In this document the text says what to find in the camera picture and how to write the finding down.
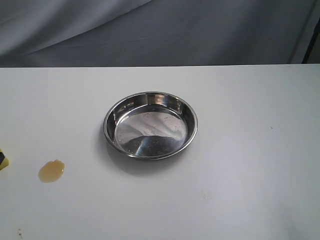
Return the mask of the black stand pole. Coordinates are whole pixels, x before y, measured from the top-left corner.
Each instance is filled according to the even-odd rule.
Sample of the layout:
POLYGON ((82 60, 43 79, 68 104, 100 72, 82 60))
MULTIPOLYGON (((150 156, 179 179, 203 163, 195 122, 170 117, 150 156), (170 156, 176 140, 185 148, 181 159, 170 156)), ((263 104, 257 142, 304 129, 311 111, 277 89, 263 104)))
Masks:
POLYGON ((307 64, 308 63, 308 60, 310 58, 310 55, 312 53, 312 50, 316 44, 316 41, 317 41, 317 38, 318 38, 318 35, 320 33, 320 20, 318 19, 313 31, 312 31, 312 35, 310 37, 310 40, 308 42, 308 45, 307 45, 307 48, 306 48, 306 51, 305 51, 305 54, 303 56, 303 59, 302 59, 302 64, 307 64))

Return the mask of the yellow sponge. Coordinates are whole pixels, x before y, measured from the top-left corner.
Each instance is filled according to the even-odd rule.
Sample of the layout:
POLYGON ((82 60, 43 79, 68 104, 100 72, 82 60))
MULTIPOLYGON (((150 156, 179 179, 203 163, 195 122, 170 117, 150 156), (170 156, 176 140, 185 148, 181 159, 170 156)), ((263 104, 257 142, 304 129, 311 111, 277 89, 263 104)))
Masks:
POLYGON ((9 166, 10 162, 8 160, 8 158, 6 157, 6 155, 4 154, 5 156, 5 160, 2 162, 2 164, 0 164, 0 170, 3 170, 4 168, 6 168, 7 166, 9 166))

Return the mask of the grey backdrop cloth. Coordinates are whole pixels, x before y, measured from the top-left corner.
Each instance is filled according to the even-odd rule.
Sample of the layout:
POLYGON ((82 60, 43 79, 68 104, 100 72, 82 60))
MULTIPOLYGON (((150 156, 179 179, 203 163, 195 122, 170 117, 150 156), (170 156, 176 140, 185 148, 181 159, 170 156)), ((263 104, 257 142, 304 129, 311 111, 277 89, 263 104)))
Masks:
POLYGON ((3 0, 2 67, 293 64, 317 0, 3 0))

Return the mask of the stainless steel round pan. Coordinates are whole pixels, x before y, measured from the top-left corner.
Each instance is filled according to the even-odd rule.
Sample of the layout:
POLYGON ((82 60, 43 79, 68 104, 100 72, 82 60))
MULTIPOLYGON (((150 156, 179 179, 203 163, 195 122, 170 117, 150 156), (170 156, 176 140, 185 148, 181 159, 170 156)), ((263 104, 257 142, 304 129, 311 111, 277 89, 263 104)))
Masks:
POLYGON ((195 138, 196 112, 182 98, 166 92, 129 95, 113 105, 102 124, 106 141, 133 159, 155 161, 172 157, 195 138))

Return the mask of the amber liquid spill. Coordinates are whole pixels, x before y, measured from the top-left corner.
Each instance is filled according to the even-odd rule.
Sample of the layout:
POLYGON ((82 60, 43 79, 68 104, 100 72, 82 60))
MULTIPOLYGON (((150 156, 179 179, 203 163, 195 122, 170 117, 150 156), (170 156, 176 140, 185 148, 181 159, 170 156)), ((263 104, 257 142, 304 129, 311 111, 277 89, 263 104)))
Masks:
POLYGON ((52 183, 63 175, 64 170, 65 164, 62 161, 49 161, 38 171, 38 178, 41 183, 52 183))

